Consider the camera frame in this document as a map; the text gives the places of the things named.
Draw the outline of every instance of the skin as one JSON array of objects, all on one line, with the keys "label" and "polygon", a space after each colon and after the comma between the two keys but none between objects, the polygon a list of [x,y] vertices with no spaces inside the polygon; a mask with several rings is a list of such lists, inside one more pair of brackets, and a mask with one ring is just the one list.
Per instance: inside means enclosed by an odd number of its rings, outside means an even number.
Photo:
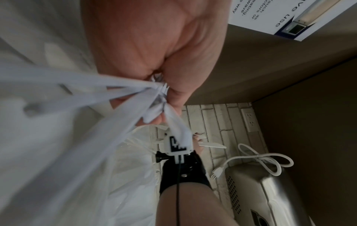
[{"label": "skin", "polygon": [[[197,154],[203,147],[194,136],[193,146]],[[161,195],[156,213],[156,226],[176,225],[176,185],[167,188]],[[228,215],[213,191],[199,183],[180,184],[181,226],[237,226]]]},{"label": "skin", "polygon": [[[178,114],[222,50],[231,0],[83,0],[81,13],[98,72],[148,79],[162,72]],[[113,108],[124,99],[111,101]],[[152,121],[159,124],[163,115]]]}]

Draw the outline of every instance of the wall outlet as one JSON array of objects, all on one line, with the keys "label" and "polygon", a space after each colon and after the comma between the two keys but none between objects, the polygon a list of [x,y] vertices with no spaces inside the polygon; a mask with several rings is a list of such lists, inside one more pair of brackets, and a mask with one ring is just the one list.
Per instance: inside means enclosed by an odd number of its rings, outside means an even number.
[{"label": "wall outlet", "polygon": [[259,131],[259,125],[253,108],[244,108],[241,110],[245,126],[247,127],[248,132]]}]

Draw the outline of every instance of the stainless steel appliance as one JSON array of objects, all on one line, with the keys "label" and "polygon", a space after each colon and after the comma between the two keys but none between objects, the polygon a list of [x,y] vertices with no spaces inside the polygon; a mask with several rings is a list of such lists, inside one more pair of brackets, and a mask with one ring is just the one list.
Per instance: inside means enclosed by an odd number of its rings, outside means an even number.
[{"label": "stainless steel appliance", "polygon": [[245,163],[227,168],[225,175],[240,226],[311,226],[284,169],[280,176],[272,176],[259,164]]}]

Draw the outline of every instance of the black cable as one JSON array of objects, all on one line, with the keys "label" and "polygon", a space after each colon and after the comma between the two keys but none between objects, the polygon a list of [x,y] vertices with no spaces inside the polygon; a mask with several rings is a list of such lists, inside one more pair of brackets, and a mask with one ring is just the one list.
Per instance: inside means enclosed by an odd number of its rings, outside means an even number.
[{"label": "black cable", "polygon": [[178,175],[176,186],[176,226],[180,226],[180,201],[179,201],[179,189],[180,189],[180,174],[181,174],[181,156],[178,156]]}]

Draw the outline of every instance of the tied plastic strap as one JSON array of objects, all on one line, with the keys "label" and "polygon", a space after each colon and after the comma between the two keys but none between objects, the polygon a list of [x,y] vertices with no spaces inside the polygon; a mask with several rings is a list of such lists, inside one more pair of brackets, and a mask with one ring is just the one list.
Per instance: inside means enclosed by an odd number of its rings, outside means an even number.
[{"label": "tied plastic strap", "polygon": [[[166,102],[166,83],[6,63],[0,63],[0,82],[120,87],[106,92],[82,93],[30,103],[23,109],[29,117],[40,117],[133,95],[17,193],[0,214],[1,225],[48,225],[73,192],[128,137],[140,118],[148,123],[163,112],[180,145],[192,148],[190,129]],[[13,211],[21,211],[21,219],[12,217],[10,213]]]}]

